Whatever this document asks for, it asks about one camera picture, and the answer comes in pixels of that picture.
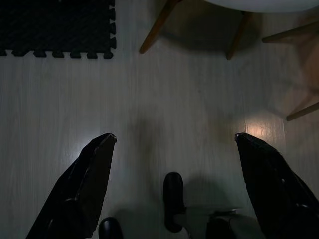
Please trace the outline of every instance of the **wooden floor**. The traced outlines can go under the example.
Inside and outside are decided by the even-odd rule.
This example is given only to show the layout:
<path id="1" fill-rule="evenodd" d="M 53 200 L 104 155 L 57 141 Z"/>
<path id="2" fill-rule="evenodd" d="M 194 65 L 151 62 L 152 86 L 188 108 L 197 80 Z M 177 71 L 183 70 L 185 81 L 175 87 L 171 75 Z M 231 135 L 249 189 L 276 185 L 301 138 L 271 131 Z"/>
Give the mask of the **wooden floor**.
<path id="1" fill-rule="evenodd" d="M 253 216 L 237 132 L 273 145 L 319 197 L 319 111 L 285 121 L 318 100 L 318 38 L 261 43 L 312 11 L 255 15 L 246 44 L 227 61 L 241 14 L 186 0 L 140 55 L 163 4 L 117 1 L 112 60 L 0 58 L 0 238 L 27 235 L 57 178 L 105 132 L 118 142 L 100 219 L 115 216 L 126 239 L 186 238 L 163 225 L 171 171 L 184 179 L 187 205 L 238 206 Z"/>

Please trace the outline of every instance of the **chair leg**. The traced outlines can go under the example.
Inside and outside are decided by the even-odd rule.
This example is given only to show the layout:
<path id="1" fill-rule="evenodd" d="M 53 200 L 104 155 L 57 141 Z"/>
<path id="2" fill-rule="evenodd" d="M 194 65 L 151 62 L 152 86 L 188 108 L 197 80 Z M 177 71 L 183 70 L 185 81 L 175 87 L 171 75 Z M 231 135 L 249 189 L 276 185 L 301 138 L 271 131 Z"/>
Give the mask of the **chair leg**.
<path id="1" fill-rule="evenodd" d="M 157 20 L 155 21 L 153 27 L 151 28 L 149 34 L 145 38 L 142 46 L 140 47 L 140 53 L 145 53 L 149 47 L 151 46 L 154 38 L 159 33 L 160 29 L 163 27 L 170 13 L 174 10 L 175 6 L 178 4 L 180 0 L 167 0 L 164 8 L 160 12 Z"/>
<path id="2" fill-rule="evenodd" d="M 247 24 L 250 21 L 252 15 L 253 15 L 252 12 L 247 12 L 247 11 L 244 12 L 243 18 L 242 18 L 242 20 L 241 20 L 241 22 L 239 24 L 239 27 L 237 29 L 237 32 L 236 32 L 235 36 L 234 36 L 234 39 L 233 39 L 233 41 L 232 41 L 232 43 L 230 45 L 230 48 L 229 48 L 229 50 L 228 50 L 228 52 L 226 54 L 227 60 L 230 60 L 234 56 L 234 53 L 235 53 L 235 51 L 236 51 L 236 49 L 238 47 L 240 39 L 241 39 L 241 37 L 242 37 L 242 35 L 244 33 L 244 30 L 245 30 Z"/>
<path id="3" fill-rule="evenodd" d="M 311 24 L 300 26 L 288 31 L 284 31 L 275 35 L 267 36 L 262 39 L 264 43 L 274 42 L 289 36 L 296 36 L 304 33 L 311 33 L 316 30 L 319 30 L 319 21 L 313 22 Z"/>
<path id="4" fill-rule="evenodd" d="M 308 106 L 300 111 L 297 111 L 297 112 L 294 112 L 294 113 L 288 115 L 286 117 L 286 120 L 291 121 L 291 120 L 297 119 L 301 116 L 304 116 L 304 115 L 309 114 L 309 113 L 316 111 L 316 110 L 319 110 L 319 102 L 317 102 L 311 106 Z"/>

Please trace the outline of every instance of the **black leather shoe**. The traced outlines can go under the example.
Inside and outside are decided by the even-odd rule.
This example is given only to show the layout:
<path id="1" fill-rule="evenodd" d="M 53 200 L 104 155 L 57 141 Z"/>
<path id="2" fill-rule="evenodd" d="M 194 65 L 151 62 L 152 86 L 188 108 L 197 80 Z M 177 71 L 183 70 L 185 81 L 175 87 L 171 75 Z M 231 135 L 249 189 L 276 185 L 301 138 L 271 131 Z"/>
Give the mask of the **black leather shoe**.
<path id="1" fill-rule="evenodd" d="M 105 218 L 100 222 L 99 239 L 123 239 L 121 226 L 115 218 Z"/>
<path id="2" fill-rule="evenodd" d="M 163 187 L 163 200 L 165 206 L 165 226 L 172 233 L 183 228 L 174 222 L 174 215 L 185 213 L 184 185 L 179 173 L 171 172 L 166 175 Z"/>

